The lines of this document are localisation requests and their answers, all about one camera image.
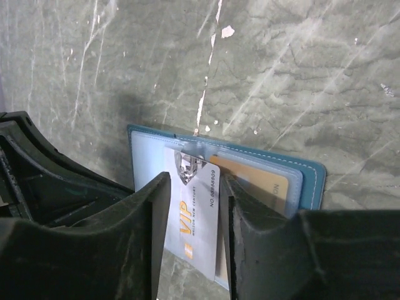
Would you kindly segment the gold magnetic stripe card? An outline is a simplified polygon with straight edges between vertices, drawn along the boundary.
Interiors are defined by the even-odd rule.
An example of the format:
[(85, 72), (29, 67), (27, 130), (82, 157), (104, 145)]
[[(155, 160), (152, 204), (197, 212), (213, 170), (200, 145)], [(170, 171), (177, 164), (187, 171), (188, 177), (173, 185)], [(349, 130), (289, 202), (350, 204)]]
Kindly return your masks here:
[(233, 175), (251, 196), (284, 215), (289, 188), (286, 177), (220, 156), (211, 156), (210, 162)]

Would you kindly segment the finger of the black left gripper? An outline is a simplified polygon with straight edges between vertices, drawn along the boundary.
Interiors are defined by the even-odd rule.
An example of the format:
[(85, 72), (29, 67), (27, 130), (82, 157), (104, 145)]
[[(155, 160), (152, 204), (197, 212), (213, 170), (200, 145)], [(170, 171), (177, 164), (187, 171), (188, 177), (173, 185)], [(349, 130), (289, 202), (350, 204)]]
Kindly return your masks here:
[(33, 196), (31, 188), (23, 188), (16, 177), (16, 168), (10, 163), (8, 149), (1, 142), (1, 216), (24, 218), (47, 226), (73, 223), (88, 215), (101, 211), (121, 199), (67, 200), (59, 193), (47, 189), (40, 196), (48, 200), (29, 199)]
[(34, 193), (29, 199), (50, 199), (39, 195), (45, 189), (67, 200), (122, 199), (133, 193), (58, 152), (25, 111), (1, 113), (1, 142), (17, 181)]

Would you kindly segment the blue card holder wallet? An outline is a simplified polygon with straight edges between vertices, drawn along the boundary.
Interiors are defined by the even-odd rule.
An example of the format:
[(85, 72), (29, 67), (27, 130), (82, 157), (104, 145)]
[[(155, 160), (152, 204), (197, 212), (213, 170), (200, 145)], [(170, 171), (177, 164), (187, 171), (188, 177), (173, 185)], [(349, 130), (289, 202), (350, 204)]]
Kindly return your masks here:
[[(285, 217), (293, 216), (300, 209), (317, 210), (320, 208), (326, 169), (317, 162), (139, 125), (128, 126), (127, 132), (136, 189), (143, 188), (159, 173), (167, 172), (164, 167), (164, 150), (171, 148), (209, 163), (211, 163), (211, 156), (220, 156), (286, 177), (289, 181), (289, 188)], [(229, 173), (223, 171), (221, 167), (219, 169), (221, 180), (223, 174)], [(222, 219), (218, 210), (216, 273), (212, 281), (227, 287), (228, 275), (221, 225)]]

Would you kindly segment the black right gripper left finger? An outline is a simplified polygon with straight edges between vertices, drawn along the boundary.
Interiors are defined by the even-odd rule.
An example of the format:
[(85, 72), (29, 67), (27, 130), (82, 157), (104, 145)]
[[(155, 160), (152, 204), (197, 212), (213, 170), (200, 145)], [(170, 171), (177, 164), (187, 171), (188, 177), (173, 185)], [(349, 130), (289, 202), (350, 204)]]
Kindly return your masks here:
[(1, 298), (156, 299), (170, 195), (162, 172), (71, 227), (1, 219)]

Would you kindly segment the silver VIP card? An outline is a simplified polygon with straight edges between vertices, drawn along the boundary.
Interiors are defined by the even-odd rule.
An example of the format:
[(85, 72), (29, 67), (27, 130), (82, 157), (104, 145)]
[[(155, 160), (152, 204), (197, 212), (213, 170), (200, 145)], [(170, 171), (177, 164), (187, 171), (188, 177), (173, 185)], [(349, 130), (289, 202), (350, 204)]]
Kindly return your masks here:
[(208, 279), (216, 273), (220, 169), (181, 151), (166, 148), (171, 203), (165, 248)]

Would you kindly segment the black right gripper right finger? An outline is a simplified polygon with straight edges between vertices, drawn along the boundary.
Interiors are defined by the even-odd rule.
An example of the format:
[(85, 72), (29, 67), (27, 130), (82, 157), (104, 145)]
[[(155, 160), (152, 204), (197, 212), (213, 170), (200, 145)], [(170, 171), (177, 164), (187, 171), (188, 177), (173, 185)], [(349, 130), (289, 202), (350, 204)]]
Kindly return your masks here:
[(286, 218), (221, 178), (231, 299), (398, 299), (399, 211), (301, 210)]

